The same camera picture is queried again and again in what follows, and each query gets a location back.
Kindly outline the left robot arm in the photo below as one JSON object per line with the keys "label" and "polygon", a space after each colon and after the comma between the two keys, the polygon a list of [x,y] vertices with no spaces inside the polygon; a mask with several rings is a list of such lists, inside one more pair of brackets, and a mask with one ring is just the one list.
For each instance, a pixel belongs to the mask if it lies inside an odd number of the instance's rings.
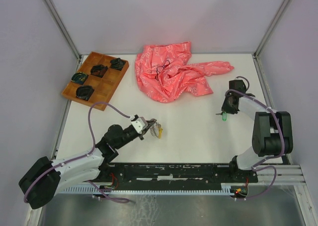
{"label": "left robot arm", "polygon": [[39,158],[18,183],[24,202],[38,209],[73,185],[95,179],[107,180],[110,169],[106,165],[118,156],[118,150],[137,138],[143,140],[156,122],[156,119],[138,117],[125,129],[111,125],[90,150],[56,160],[46,156]]}

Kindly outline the key with green tag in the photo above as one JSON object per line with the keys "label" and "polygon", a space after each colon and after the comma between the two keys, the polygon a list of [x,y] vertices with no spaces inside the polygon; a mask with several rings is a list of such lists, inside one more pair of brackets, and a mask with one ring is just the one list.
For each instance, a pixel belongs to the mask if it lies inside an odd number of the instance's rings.
{"label": "key with green tag", "polygon": [[220,115],[222,117],[223,121],[227,120],[227,116],[228,116],[227,112],[217,113],[216,115],[218,115],[218,116]]}

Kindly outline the large keyring with yellow handle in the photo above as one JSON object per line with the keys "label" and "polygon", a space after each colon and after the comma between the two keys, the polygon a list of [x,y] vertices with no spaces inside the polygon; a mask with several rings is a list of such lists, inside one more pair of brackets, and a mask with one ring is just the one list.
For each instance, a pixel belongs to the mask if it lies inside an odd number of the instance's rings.
{"label": "large keyring with yellow handle", "polygon": [[155,122],[150,127],[150,132],[153,137],[157,137],[158,139],[161,139],[163,128],[161,127],[161,124],[159,124],[158,122]]}

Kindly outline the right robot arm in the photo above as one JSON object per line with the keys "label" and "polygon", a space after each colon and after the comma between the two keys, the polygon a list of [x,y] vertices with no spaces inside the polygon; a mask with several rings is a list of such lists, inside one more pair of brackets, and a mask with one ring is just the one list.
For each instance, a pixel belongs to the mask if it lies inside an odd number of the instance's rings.
{"label": "right robot arm", "polygon": [[290,113],[263,104],[248,89],[249,82],[241,76],[229,81],[219,114],[226,121],[229,114],[242,112],[254,122],[251,147],[230,162],[228,176],[234,182],[245,178],[246,170],[255,170],[269,159],[290,154],[294,148]]}

